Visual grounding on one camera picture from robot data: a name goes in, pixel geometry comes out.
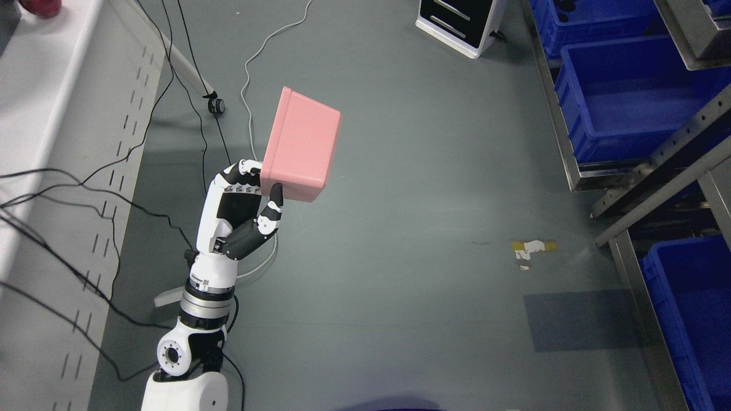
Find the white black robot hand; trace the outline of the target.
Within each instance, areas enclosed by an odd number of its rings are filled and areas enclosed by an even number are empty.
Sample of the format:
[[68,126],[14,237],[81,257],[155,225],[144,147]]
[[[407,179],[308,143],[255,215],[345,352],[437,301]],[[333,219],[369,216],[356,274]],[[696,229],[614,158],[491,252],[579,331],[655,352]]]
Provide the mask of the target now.
[[191,286],[202,292],[227,292],[236,282],[238,262],[271,239],[279,229],[284,188],[272,185],[269,201],[258,215],[263,162],[240,160],[212,179],[199,219],[191,266]]

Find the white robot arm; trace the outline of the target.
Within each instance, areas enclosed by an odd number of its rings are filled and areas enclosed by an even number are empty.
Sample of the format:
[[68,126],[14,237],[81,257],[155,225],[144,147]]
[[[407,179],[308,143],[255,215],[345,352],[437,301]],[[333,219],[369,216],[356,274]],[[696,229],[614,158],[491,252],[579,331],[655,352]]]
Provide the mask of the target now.
[[281,184],[259,205],[263,171],[263,163],[243,159],[212,179],[195,246],[186,254],[190,275],[179,314],[157,345],[159,369],[146,383],[143,410],[227,409],[229,385],[221,369],[238,265],[276,236],[282,219]]

